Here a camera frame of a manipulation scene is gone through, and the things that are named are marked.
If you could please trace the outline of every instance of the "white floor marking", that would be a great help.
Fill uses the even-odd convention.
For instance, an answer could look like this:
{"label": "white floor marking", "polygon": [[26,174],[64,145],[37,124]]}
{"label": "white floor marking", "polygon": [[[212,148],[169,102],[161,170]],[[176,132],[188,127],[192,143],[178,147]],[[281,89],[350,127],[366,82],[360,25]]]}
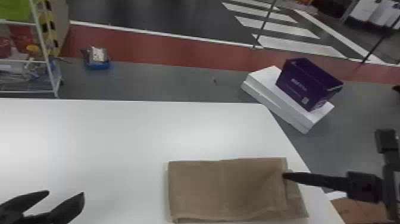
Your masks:
{"label": "white floor marking", "polygon": [[[346,37],[344,37],[343,35],[341,35],[337,31],[335,31],[331,27],[325,25],[324,23],[322,23],[321,21],[317,20],[316,18],[314,18],[313,16],[309,15],[308,13],[306,13],[304,11],[301,11],[301,10],[295,10],[295,11],[298,14],[300,14],[301,16],[303,16],[304,18],[306,18],[307,20],[309,20],[310,22],[314,23],[316,26],[319,26],[325,32],[327,32],[330,35],[334,36],[336,39],[338,39],[339,41],[341,41],[345,45],[349,46],[351,49],[353,49],[355,52],[359,53],[363,57],[365,57],[368,54],[368,51],[366,51],[364,48],[360,47],[359,45],[357,45],[353,41],[350,41],[349,39],[347,39]],[[372,63],[385,63],[384,61],[382,61],[381,59],[379,59],[375,55],[371,55],[369,60]]]}
{"label": "white floor marking", "polygon": [[[231,11],[236,11],[236,12],[246,13],[246,14],[252,14],[252,15],[258,15],[258,16],[262,16],[262,17],[265,17],[267,15],[267,13],[268,13],[267,11],[255,10],[253,8],[248,8],[248,7],[238,6],[238,5],[232,5],[232,4],[229,4],[229,3],[223,3],[223,5],[228,10],[231,10]],[[290,16],[279,14],[279,13],[271,13],[270,18],[273,18],[275,20],[283,20],[283,21],[287,21],[287,22],[291,22],[291,23],[297,23],[297,21],[292,19]]]}
{"label": "white floor marking", "polygon": [[[261,20],[253,20],[251,18],[243,18],[243,17],[236,17],[236,18],[237,20],[239,20],[240,23],[242,23],[243,26],[259,29],[263,25],[263,21]],[[266,22],[264,30],[271,30],[280,33],[287,33],[290,35],[306,36],[308,38],[319,39],[317,35],[313,34],[311,31],[307,29],[298,28],[294,26],[281,25],[277,23]]]}
{"label": "white floor marking", "polygon": [[[195,36],[185,36],[185,35],[177,35],[177,34],[172,34],[172,33],[163,33],[163,32],[156,32],[156,31],[150,31],[150,30],[140,30],[140,29],[134,29],[134,28],[126,28],[126,27],[120,27],[120,26],[110,26],[110,25],[103,25],[103,24],[97,24],[97,23],[88,23],[88,22],[82,22],[82,21],[76,21],[76,20],[70,20],[72,25],[77,25],[77,26],[86,26],[86,27],[93,27],[93,28],[100,28],[100,29],[107,29],[107,30],[118,30],[118,31],[124,31],[124,32],[131,32],[131,33],[143,33],[143,34],[149,34],[149,35],[155,35],[155,36],[165,36],[168,38],[179,38],[179,39],[187,39],[187,40],[193,40],[193,41],[201,41],[201,42],[208,42],[208,43],[219,43],[219,44],[225,44],[225,45],[232,45],[232,46],[242,46],[242,47],[247,47],[251,48],[252,45],[248,43],[237,43],[237,42],[229,42],[229,41],[220,41],[220,40],[214,40],[214,39],[208,39],[208,38],[197,38]],[[360,62],[360,59],[354,59],[354,58],[348,58],[351,61],[354,62]],[[367,61],[365,62],[366,64],[379,64],[382,66],[389,66],[389,67],[400,67],[400,65],[396,64],[389,64],[389,63],[374,63],[372,61]]]}
{"label": "white floor marking", "polygon": [[259,43],[266,48],[273,48],[285,51],[296,51],[308,54],[317,54],[330,57],[346,58],[339,51],[331,46],[319,45],[314,43],[305,43],[300,41],[290,41],[287,39],[272,38],[269,36],[260,36]]}
{"label": "white floor marking", "polygon": [[264,3],[264,2],[258,2],[258,1],[255,1],[255,0],[231,0],[231,1],[246,3],[246,4],[249,4],[249,5],[257,5],[257,6],[266,7],[266,8],[270,8],[271,7],[271,4]]}

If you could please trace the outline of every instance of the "white foam board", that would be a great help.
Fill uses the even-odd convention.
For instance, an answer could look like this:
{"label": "white foam board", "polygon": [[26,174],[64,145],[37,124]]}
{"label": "white foam board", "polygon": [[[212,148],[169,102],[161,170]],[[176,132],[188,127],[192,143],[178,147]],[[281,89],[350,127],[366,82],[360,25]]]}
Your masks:
{"label": "white foam board", "polygon": [[291,124],[295,129],[297,129],[301,133],[306,134],[310,130],[309,128],[300,124],[297,120],[293,119],[288,113],[285,112],[285,110],[282,110],[278,104],[272,101],[269,97],[258,92],[251,84],[248,84],[246,81],[243,82],[242,89],[248,94],[250,94],[252,97],[254,97],[258,102],[262,103],[264,106],[270,109],[270,111],[274,112],[284,121]]}
{"label": "white foam board", "polygon": [[318,123],[326,114],[328,114],[335,106],[329,102],[325,103],[321,108],[313,111],[307,111],[302,108],[294,99],[283,92],[276,86],[281,70],[276,66],[271,66],[266,69],[250,73],[246,82],[252,85],[258,92],[269,97],[288,115],[293,117],[303,126],[311,129]]}

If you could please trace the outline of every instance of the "white table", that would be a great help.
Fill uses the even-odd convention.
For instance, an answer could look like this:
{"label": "white table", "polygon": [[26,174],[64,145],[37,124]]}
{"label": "white table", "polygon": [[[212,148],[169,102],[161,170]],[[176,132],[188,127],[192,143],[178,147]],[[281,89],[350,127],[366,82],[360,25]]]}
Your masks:
{"label": "white table", "polygon": [[[75,224],[169,223],[171,160],[287,157],[309,171],[259,104],[0,99],[0,202],[41,189],[38,213],[85,192]],[[320,188],[301,186],[309,219],[343,223]]]}

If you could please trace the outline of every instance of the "purple bin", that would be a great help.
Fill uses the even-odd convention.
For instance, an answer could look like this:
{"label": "purple bin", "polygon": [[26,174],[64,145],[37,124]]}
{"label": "purple bin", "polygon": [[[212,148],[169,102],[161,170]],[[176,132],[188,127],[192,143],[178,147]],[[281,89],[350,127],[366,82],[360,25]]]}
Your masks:
{"label": "purple bin", "polygon": [[276,85],[307,111],[322,107],[343,82],[306,58],[286,60]]}

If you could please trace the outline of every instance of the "burlap towel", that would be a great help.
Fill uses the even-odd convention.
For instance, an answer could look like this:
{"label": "burlap towel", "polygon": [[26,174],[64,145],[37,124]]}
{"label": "burlap towel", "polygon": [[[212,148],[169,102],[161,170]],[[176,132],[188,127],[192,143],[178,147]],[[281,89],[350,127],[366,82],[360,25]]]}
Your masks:
{"label": "burlap towel", "polygon": [[282,179],[285,158],[172,161],[172,220],[233,222],[308,217],[296,183]]}

